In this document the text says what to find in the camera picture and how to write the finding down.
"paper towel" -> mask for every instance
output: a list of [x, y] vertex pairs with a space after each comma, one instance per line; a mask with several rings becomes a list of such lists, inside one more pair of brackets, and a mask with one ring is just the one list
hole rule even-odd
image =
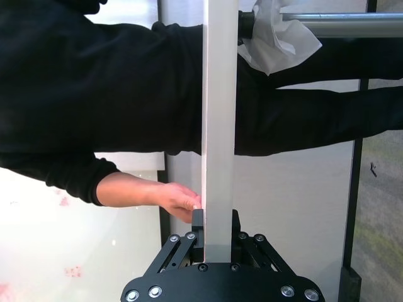
[[301, 0], [257, 0], [253, 7], [252, 39], [244, 39], [238, 54], [268, 76], [301, 64], [322, 47], [300, 21], [283, 21], [281, 9]]

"pink mark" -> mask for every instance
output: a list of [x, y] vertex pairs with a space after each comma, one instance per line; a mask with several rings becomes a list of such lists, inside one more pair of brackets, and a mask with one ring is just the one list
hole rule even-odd
[[14, 302], [15, 296], [9, 284], [0, 284], [0, 302]]
[[78, 277], [78, 278], [80, 278], [82, 276], [81, 267], [76, 266], [73, 269], [64, 269], [64, 274], [67, 277]]
[[60, 204], [59, 204], [60, 206], [69, 206], [70, 205], [70, 203], [69, 203], [69, 200], [67, 199], [67, 197], [63, 197], [61, 200], [60, 200]]

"black clothing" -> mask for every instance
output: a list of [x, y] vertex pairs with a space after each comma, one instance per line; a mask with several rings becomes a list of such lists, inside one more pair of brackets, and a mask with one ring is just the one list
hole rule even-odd
[[[0, 167], [99, 204], [94, 152], [200, 152], [202, 26], [96, 25], [95, 0], [0, 2]], [[322, 40], [266, 77], [238, 58], [236, 154], [265, 156], [403, 128], [403, 87], [282, 90], [403, 77], [403, 39]]]

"metal rod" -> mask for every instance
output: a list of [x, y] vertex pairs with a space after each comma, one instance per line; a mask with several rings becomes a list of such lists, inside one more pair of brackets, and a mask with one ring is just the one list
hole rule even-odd
[[318, 38], [403, 38], [403, 13], [283, 14]]

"white rectangular bar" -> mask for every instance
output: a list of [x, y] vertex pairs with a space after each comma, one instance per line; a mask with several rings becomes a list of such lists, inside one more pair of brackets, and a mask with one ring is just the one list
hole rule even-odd
[[205, 262], [230, 262], [238, 0], [204, 0], [202, 198]]

